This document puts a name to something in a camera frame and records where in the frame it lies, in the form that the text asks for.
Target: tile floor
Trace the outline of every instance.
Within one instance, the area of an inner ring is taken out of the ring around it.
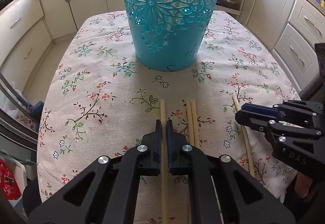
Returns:
[[[38,101],[45,102],[57,66],[71,41],[72,38],[54,44],[46,55],[29,87],[29,90],[25,93],[26,99],[31,104],[36,104]]]

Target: floral tablecloth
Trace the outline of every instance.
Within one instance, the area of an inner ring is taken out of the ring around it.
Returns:
[[[227,13],[214,11],[195,63],[178,72],[137,61],[125,12],[90,17],[63,56],[45,101],[37,150],[42,201],[100,155],[118,157],[140,144],[160,118],[161,98],[174,128],[186,136],[185,102],[194,98],[204,153],[229,154],[248,170],[233,93],[241,104],[299,99],[267,49]],[[262,133],[248,129],[248,135],[256,180],[282,200],[296,172],[271,156]],[[169,180],[170,221],[187,224],[187,177]],[[159,181],[141,177],[135,223],[162,221]]]

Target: table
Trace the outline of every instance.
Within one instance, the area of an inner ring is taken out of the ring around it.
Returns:
[[[204,153],[228,154],[248,170],[232,93],[240,104],[299,99],[267,49],[227,13],[214,11],[195,63],[178,72],[154,71],[137,61],[125,11],[90,17],[64,54],[45,101],[37,151],[42,201],[100,155],[118,157],[139,145],[154,131],[161,98],[174,128],[185,135],[185,102],[195,99]],[[271,156],[261,132],[248,129],[248,135],[257,181],[283,200],[296,171]],[[161,222],[159,181],[141,178],[135,223]],[[188,223],[187,184],[186,176],[169,177],[169,218],[175,223]]]

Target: shelf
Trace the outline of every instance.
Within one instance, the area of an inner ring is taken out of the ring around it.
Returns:
[[[221,10],[230,14],[234,14],[234,15],[240,15],[241,11],[239,10],[235,10],[235,9],[231,9],[231,8],[226,8],[226,7],[222,7],[222,6],[218,6],[215,5],[214,10]]]

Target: drawer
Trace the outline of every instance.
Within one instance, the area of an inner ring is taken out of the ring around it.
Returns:
[[[314,47],[325,41],[325,17],[306,0],[296,0],[289,22]]]
[[[42,17],[40,0],[18,0],[0,15],[0,65],[22,36]]]
[[[274,49],[287,64],[302,90],[318,74],[314,49],[290,24],[285,27]]]
[[[43,20],[37,22],[17,43],[0,68],[9,83],[22,91],[33,68],[51,43]]]

